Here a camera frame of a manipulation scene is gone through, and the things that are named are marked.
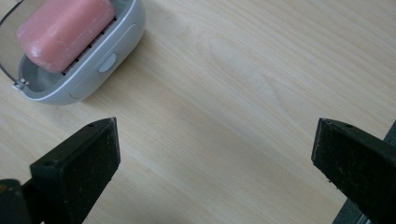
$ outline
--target soap bar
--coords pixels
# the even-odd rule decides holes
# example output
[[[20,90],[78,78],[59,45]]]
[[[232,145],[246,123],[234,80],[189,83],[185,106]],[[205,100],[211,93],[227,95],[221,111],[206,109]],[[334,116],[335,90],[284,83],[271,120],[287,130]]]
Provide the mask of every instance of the soap bar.
[[[109,25],[109,0],[47,0],[16,35],[26,56],[51,73],[65,70]]]

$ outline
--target soap dish button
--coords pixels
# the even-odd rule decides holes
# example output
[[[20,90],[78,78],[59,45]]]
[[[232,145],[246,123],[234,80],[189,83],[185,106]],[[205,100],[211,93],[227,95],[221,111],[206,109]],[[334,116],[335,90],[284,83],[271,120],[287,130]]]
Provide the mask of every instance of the soap dish button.
[[[116,61],[117,61],[117,54],[116,53],[110,54],[110,56],[108,56],[108,58],[102,63],[102,65],[100,65],[100,67],[98,68],[98,72],[100,73],[108,72],[114,66]]]

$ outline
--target wooden table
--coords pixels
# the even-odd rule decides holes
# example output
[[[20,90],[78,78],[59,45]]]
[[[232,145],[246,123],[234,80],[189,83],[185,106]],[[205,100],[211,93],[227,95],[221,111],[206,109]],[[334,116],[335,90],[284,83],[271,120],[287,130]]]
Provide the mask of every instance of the wooden table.
[[[15,0],[0,2],[1,16]],[[0,74],[0,178],[117,117],[121,165],[85,223],[331,223],[319,118],[396,119],[396,2],[144,0],[146,32],[92,96],[54,106]]]

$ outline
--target light wood tabletop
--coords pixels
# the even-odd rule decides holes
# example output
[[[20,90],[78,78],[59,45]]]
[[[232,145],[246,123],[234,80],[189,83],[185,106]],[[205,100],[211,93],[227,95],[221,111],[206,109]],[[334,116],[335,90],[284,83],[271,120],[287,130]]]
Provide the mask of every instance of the light wood tabletop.
[[[0,179],[116,117],[121,164],[84,223],[332,223],[346,197],[311,161],[318,119],[388,132],[396,2],[143,2],[141,42],[80,103],[29,101],[0,73]]]

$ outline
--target wood grain surface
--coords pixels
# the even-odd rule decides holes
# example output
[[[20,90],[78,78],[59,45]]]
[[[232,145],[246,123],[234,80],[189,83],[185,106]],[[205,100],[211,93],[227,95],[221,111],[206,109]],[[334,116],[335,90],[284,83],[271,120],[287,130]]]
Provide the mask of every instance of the wood grain surface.
[[[15,0],[1,0],[4,16]],[[92,96],[28,101],[0,74],[0,178],[117,117],[121,165],[84,223],[332,223],[319,118],[396,119],[396,2],[143,0],[146,32]]]

